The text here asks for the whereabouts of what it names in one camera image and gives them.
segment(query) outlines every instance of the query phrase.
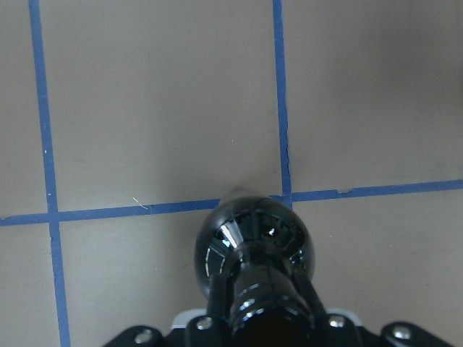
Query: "screw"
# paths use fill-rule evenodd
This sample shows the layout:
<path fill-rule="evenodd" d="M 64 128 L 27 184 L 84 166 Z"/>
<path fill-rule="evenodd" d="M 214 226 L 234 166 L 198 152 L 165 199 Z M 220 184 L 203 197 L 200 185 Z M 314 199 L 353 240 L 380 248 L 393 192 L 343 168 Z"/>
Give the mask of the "screw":
<path fill-rule="evenodd" d="M 203 317 L 196 322 L 196 327 L 199 330 L 207 330 L 212 326 L 212 318 L 210 317 Z"/>
<path fill-rule="evenodd" d="M 153 332 L 149 329 L 144 329 L 141 333 L 135 336 L 135 343 L 146 343 L 153 338 Z"/>
<path fill-rule="evenodd" d="M 394 335 L 395 338 L 400 338 L 401 340 L 409 340 L 412 338 L 412 331 L 410 331 L 408 327 L 397 325 L 392 330 L 392 335 Z"/>
<path fill-rule="evenodd" d="M 331 327 L 343 327 L 346 323 L 346 319 L 342 316 L 338 316 L 337 314 L 330 316 L 328 323 Z"/>

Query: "gray floor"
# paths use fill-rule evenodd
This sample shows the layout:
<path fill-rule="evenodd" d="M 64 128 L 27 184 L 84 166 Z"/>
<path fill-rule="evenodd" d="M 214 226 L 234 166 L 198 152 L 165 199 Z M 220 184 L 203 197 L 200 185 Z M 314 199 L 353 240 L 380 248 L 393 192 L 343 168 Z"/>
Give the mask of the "gray floor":
<path fill-rule="evenodd" d="M 40 5 L 60 212 L 282 195 L 272 1 Z M 458 0 L 285 1 L 293 192 L 463 179 L 462 23 Z M 56 248 L 30 222 L 54 220 L 26 0 L 0 2 L 0 46 L 0 346 L 57 347 Z M 294 210 L 326 306 L 463 346 L 462 190 Z M 208 212 L 61 221 L 72 347 L 204 307 L 192 251 Z"/>

